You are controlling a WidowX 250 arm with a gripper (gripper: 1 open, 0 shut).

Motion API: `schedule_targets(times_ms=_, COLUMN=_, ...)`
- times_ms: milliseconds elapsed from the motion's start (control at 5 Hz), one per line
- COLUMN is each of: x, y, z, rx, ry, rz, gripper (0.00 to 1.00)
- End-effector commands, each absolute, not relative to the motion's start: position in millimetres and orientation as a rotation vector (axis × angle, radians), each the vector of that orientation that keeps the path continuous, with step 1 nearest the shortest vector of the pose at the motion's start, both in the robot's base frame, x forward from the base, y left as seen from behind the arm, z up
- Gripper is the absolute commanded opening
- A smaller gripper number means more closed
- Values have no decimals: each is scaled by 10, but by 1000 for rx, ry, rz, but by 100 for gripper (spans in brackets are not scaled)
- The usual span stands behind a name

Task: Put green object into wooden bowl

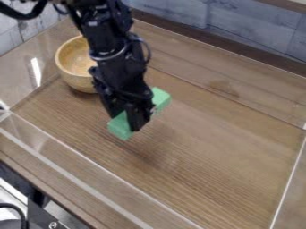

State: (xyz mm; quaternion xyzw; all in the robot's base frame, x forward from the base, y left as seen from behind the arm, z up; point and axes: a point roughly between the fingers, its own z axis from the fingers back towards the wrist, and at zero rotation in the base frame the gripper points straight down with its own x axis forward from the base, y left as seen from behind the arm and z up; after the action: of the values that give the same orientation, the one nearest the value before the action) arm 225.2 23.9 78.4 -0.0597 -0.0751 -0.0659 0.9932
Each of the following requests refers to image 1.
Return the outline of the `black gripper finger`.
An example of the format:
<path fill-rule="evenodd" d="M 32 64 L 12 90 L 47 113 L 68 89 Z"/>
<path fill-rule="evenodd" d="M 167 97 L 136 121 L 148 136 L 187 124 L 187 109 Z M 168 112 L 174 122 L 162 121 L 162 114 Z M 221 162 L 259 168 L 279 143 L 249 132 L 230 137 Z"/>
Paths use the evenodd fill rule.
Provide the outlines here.
<path fill-rule="evenodd" d="M 118 91 L 100 81 L 95 82 L 95 89 L 110 117 L 115 118 L 124 111 L 124 103 Z"/>
<path fill-rule="evenodd" d="M 139 104 L 128 102 L 124 105 L 131 131 L 139 131 L 142 127 L 151 121 L 154 108 L 155 105 L 152 101 L 144 101 Z"/>

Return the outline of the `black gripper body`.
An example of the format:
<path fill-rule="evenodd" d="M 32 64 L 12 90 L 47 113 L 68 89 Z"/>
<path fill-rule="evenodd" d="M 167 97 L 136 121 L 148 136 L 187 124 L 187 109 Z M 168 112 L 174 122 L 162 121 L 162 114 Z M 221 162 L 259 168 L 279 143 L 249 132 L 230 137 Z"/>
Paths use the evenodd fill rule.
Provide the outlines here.
<path fill-rule="evenodd" d="M 124 105 L 154 101 L 154 93 L 144 80 L 151 49 L 140 37 L 127 37 L 106 41 L 87 40 L 88 54 L 96 66 L 88 69 L 96 81 L 103 82 L 119 93 Z"/>

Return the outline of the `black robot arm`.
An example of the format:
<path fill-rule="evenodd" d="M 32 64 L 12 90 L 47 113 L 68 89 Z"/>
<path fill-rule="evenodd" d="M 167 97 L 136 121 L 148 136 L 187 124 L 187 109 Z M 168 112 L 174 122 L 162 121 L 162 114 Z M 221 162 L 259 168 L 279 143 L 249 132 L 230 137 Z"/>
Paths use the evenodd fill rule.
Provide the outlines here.
<path fill-rule="evenodd" d="M 40 16 L 48 4 L 70 16 L 86 38 L 88 55 L 96 65 L 88 69 L 102 104 L 111 117 L 127 115 L 128 127 L 139 131 L 151 121 L 154 93 L 144 81 L 151 50 L 131 31 L 134 19 L 122 0 L 19 0 L 33 2 L 28 13 L 0 0 L 0 13 L 28 21 Z"/>

